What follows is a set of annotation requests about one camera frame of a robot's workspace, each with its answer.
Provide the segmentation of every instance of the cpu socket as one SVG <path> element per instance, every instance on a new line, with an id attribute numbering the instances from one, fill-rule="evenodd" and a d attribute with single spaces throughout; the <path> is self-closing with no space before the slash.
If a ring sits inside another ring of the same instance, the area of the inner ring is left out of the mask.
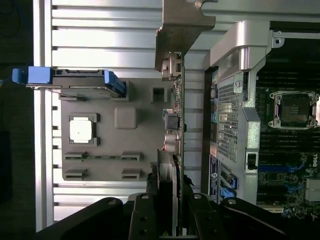
<path id="1" fill-rule="evenodd" d="M 69 115 L 69 144 L 74 147 L 96 147 L 100 144 L 97 137 L 98 113 L 78 113 Z"/>
<path id="2" fill-rule="evenodd" d="M 274 100 L 274 119 L 268 125 L 275 129 L 306 130 L 318 127 L 319 94 L 309 91 L 277 91 Z"/>

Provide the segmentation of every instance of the green circuit board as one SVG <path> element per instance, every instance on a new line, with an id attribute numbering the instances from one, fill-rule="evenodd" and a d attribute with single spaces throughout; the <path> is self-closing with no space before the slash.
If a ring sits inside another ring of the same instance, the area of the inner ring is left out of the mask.
<path id="1" fill-rule="evenodd" d="M 315 88 L 256 89 L 261 120 L 257 205 L 281 207 L 286 218 L 320 219 L 320 198 L 308 194 L 320 190 L 318 100 Z"/>

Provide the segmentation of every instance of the metal bracket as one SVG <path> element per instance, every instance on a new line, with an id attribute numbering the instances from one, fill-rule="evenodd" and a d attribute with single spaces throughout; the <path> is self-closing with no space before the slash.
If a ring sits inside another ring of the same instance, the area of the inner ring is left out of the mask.
<path id="1" fill-rule="evenodd" d="M 220 214 L 229 215 L 229 218 L 239 220 L 238 227 L 242 223 L 252 229 L 259 229 L 265 233 L 265 239 L 299 239 L 298 231 L 292 230 L 292 222 L 283 221 L 274 217 L 274 214 L 242 199 L 229 197 L 220 203 Z"/>
<path id="2" fill-rule="evenodd" d="M 285 44 L 285 38 L 281 36 L 281 31 L 274 32 L 272 37 L 272 48 L 278 49 Z"/>
<path id="3" fill-rule="evenodd" d="M 228 239 L 220 215 L 217 210 L 212 208 L 207 196 L 198 193 L 190 196 L 189 208 L 193 214 L 191 219 L 195 223 L 195 233 L 199 239 Z"/>
<path id="4" fill-rule="evenodd" d="M 34 239 L 98 239 L 104 233 L 108 234 L 108 238 L 116 239 L 121 235 L 119 226 L 124 225 L 123 219 L 123 202 L 106 197 L 37 232 Z M 125 232 L 127 229 L 124 226 L 121 230 Z"/>
<path id="5" fill-rule="evenodd" d="M 162 0 L 162 27 L 156 31 L 155 69 L 163 70 L 169 53 L 185 55 L 201 32 L 215 27 L 216 17 L 204 16 L 201 7 L 218 0 Z"/>
<path id="6" fill-rule="evenodd" d="M 158 239 L 159 234 L 156 216 L 155 196 L 149 193 L 137 195 L 131 216 L 128 239 Z"/>

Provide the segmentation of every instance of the metal frame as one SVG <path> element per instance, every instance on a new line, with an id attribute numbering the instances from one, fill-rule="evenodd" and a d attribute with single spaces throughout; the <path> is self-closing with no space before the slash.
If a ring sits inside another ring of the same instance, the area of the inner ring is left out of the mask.
<path id="1" fill-rule="evenodd" d="M 202 105 L 204 73 L 201 62 L 205 56 L 204 51 L 210 50 L 235 22 L 241 20 L 274 18 L 283 21 L 318 22 L 320 2 L 307 2 L 312 4 L 298 0 L 282 0 L 276 5 L 257 0 L 221 0 L 206 3 L 202 7 L 205 15 L 216 16 L 217 23 L 212 31 L 200 35 L 185 56 L 186 124 L 189 130 L 194 130 L 186 132 L 185 172 L 195 183 L 196 191 L 200 188 L 200 171 L 205 171 L 208 166 L 208 162 L 205 162 L 206 167 L 201 168 L 200 165 L 201 161 L 208 161 L 201 158 L 202 118 L 203 114 L 206 114 Z M 103 66 L 114 71 L 119 78 L 159 79 L 161 73 L 154 71 L 154 39 L 156 30 L 162 24 L 161 3 L 159 0 L 33 0 L 34 65 L 53 65 L 61 69 L 96 69 Z M 99 60 L 87 58 L 85 52 L 90 48 L 95 50 Z M 52 111 L 52 122 L 55 126 L 52 131 L 52 142 L 55 145 L 52 159 L 46 160 L 45 142 L 46 122 L 49 121 L 45 118 L 46 104 L 52 109 L 53 106 L 48 101 L 56 104 L 59 100 L 54 94 L 52 98 L 46 98 L 45 95 L 44 91 L 34 92 L 37 231 L 48 226 L 47 219 L 49 224 L 52 224 L 53 221 L 61 220 L 103 197 L 118 196 L 125 200 L 131 193 L 145 191 L 145 185 L 141 183 L 90 182 L 84 186 L 85 182 L 63 181 L 59 168 L 61 130 L 56 128 L 59 125 L 59 108 Z M 49 169 L 53 168 L 52 178 L 46 175 L 47 166 Z"/>
<path id="2" fill-rule="evenodd" d="M 218 89 L 233 85 L 233 93 L 239 103 L 236 157 L 229 159 L 219 151 L 215 157 L 236 175 L 239 184 L 237 197 L 253 204 L 257 198 L 258 168 L 249 167 L 249 158 L 255 156 L 253 164 L 258 166 L 260 144 L 260 119 L 255 110 L 256 77 L 272 49 L 272 38 L 269 21 L 241 21 L 224 35 L 204 59 L 205 71 L 219 67 Z"/>
<path id="3" fill-rule="evenodd" d="M 215 26 L 216 18 L 204 16 L 201 8 L 206 2 L 217 1 L 162 0 L 162 27 L 156 31 L 157 71 L 164 70 L 163 61 L 170 59 L 169 53 L 181 53 L 184 56 L 202 32 L 209 31 Z"/>

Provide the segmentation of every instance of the blue latch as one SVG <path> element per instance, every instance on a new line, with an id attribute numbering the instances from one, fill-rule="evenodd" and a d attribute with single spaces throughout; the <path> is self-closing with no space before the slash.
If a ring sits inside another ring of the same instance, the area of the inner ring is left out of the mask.
<path id="1" fill-rule="evenodd" d="M 236 194 L 231 189 L 229 189 L 227 187 L 222 187 L 220 189 L 220 196 L 225 198 L 225 199 L 226 198 L 235 198 Z"/>
<path id="2" fill-rule="evenodd" d="M 28 74 L 19 68 L 12 70 L 12 81 L 17 84 L 51 84 L 52 73 L 50 67 L 29 66 Z"/>
<path id="3" fill-rule="evenodd" d="M 113 71 L 104 70 L 104 83 L 111 85 L 116 90 L 126 94 L 126 85 L 118 79 Z"/>

